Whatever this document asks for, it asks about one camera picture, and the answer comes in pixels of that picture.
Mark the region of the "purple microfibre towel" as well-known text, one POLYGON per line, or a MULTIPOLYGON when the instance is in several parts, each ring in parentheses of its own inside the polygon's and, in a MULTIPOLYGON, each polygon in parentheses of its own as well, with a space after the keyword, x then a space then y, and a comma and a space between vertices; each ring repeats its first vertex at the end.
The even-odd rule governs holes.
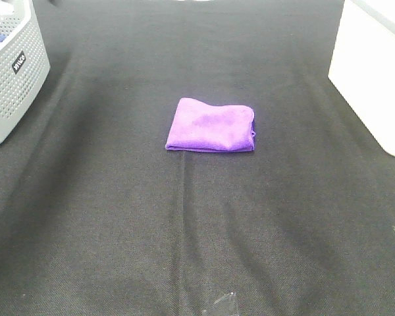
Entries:
POLYGON ((245 105, 208 105, 192 98, 179 100, 165 149, 206 153, 255 150, 255 114, 245 105))

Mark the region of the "black fabric table cover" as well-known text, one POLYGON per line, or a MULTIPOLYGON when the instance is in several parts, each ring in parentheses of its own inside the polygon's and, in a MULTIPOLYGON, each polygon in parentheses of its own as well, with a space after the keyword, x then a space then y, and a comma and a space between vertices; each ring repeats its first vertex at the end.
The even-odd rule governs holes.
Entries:
POLYGON ((395 157, 327 77, 341 1, 36 1, 0 145, 0 315, 395 315, 395 157), (255 150, 165 149, 178 102, 255 150))

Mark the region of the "white storage bin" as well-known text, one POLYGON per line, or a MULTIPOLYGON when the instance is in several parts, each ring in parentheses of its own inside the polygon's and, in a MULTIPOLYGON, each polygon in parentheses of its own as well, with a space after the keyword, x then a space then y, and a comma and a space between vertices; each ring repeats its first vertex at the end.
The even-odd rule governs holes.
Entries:
POLYGON ((328 78, 395 156, 395 1, 345 1, 328 78))

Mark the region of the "grey perforated laundry basket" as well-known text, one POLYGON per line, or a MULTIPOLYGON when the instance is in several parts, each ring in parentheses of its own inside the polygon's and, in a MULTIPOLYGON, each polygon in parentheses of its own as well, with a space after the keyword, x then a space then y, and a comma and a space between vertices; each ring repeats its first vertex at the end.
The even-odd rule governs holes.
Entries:
POLYGON ((32 1, 0 1, 0 144, 41 90, 49 59, 32 1))

